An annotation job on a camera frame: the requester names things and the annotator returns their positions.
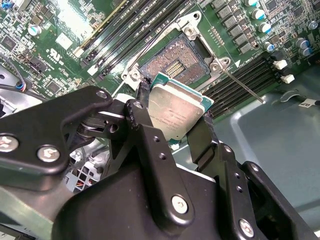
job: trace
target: gray metal panel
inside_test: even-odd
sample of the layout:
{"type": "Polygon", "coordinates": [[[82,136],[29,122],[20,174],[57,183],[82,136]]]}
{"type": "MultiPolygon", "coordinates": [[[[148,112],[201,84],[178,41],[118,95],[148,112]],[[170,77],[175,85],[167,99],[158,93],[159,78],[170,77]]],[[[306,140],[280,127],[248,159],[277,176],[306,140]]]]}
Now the gray metal panel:
{"type": "MultiPolygon", "coordinates": [[[[294,84],[302,94],[320,99],[319,68],[301,74],[294,84]]],[[[227,143],[243,163],[260,165],[313,230],[320,229],[320,108],[286,103],[281,95],[264,96],[215,126],[219,140],[227,143]]]]}

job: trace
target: white label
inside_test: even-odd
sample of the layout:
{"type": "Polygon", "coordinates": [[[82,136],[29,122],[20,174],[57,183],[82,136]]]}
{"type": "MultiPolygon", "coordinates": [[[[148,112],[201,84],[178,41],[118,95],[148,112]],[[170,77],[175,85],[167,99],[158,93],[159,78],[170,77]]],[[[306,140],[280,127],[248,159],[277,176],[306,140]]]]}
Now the white label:
{"type": "Polygon", "coordinates": [[[58,44],[60,44],[65,50],[71,47],[72,41],[63,33],[61,33],[55,40],[58,44]]]}
{"type": "Polygon", "coordinates": [[[299,107],[303,108],[310,108],[311,106],[315,105],[316,100],[307,98],[304,102],[299,104],[299,107]]]}

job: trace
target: motherboard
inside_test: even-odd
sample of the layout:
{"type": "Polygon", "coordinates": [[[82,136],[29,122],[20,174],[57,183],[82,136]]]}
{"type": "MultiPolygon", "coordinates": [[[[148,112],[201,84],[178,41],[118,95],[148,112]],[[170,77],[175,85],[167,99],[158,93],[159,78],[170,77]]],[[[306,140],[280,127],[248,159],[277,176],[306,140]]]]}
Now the motherboard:
{"type": "Polygon", "coordinates": [[[217,118],[251,99],[230,75],[259,94],[313,64],[319,9],[317,0],[2,0],[0,53],[46,98],[89,85],[134,96],[160,72],[213,99],[217,118]]]}

